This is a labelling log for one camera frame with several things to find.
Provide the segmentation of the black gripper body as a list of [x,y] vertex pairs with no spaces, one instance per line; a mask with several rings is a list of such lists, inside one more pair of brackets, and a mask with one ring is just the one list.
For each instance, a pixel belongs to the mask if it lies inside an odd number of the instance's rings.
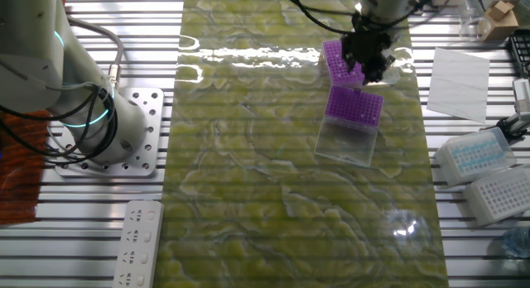
[[348,65],[366,64],[390,47],[393,38],[385,31],[354,31],[341,37],[341,53]]

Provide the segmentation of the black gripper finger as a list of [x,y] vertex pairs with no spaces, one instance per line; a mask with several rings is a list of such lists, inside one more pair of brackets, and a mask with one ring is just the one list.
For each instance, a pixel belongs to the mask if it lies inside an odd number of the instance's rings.
[[392,55],[384,56],[377,55],[373,58],[372,61],[372,81],[379,82],[383,79],[384,72],[388,67],[394,62],[394,57]]
[[348,73],[350,84],[368,84],[369,79],[363,72],[363,66],[356,63],[353,69]]

